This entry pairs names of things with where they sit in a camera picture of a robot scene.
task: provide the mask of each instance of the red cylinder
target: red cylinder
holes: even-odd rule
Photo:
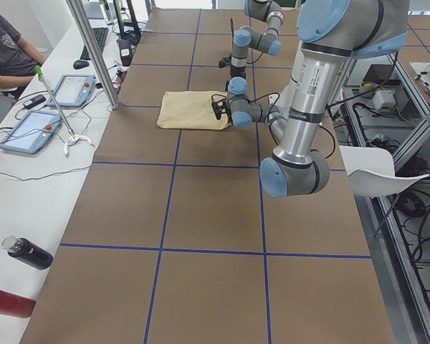
[[[0,314],[12,317],[29,317],[35,307],[35,301],[0,290]]]

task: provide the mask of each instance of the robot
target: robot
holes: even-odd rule
[[[252,48],[277,55],[284,15],[274,1],[245,1],[244,13],[266,22],[267,28],[263,35],[251,27],[234,33],[228,93],[224,104],[214,105],[214,110],[219,118],[225,109],[237,128],[253,122],[269,126],[278,145],[259,167],[267,193],[276,197],[313,194],[326,186],[330,168],[311,146],[340,66],[347,59],[399,51],[406,42],[408,9],[409,0],[307,0],[298,18],[301,42],[292,79],[281,94],[282,106],[265,106],[245,95],[247,52]]]

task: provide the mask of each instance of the tablet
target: tablet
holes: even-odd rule
[[[60,122],[59,113],[30,110],[0,143],[0,148],[6,151],[35,154],[52,138]]]
[[[53,94],[61,108],[80,108],[89,99],[94,87],[94,75],[63,75]],[[47,106],[56,106],[52,98],[48,100]]]

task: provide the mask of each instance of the beige cloth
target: beige cloth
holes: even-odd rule
[[[226,96],[226,93],[214,91],[166,92],[156,124],[164,129],[223,130],[228,128],[228,116],[223,114],[221,120],[217,120],[212,110],[211,96],[215,94]],[[218,95],[214,96],[215,101],[222,99]]]

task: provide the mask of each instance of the black keyboard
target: black keyboard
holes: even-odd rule
[[[93,27],[92,32],[94,32],[95,40],[99,45],[100,52],[103,52],[105,48],[105,42],[107,41],[108,28],[107,27]],[[89,52],[87,52],[86,46],[83,48],[80,59],[91,59],[89,57]]]

